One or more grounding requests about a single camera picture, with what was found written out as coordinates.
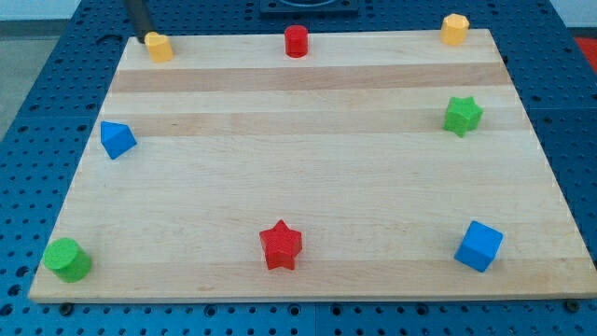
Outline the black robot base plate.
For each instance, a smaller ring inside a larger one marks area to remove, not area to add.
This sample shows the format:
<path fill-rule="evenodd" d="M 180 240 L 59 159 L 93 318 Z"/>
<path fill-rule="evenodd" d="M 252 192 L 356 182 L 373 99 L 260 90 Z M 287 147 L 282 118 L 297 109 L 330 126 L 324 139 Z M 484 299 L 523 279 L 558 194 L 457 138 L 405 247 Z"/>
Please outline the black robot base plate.
<path fill-rule="evenodd" d="M 355 14 L 359 0 L 258 0 L 261 15 Z"/>

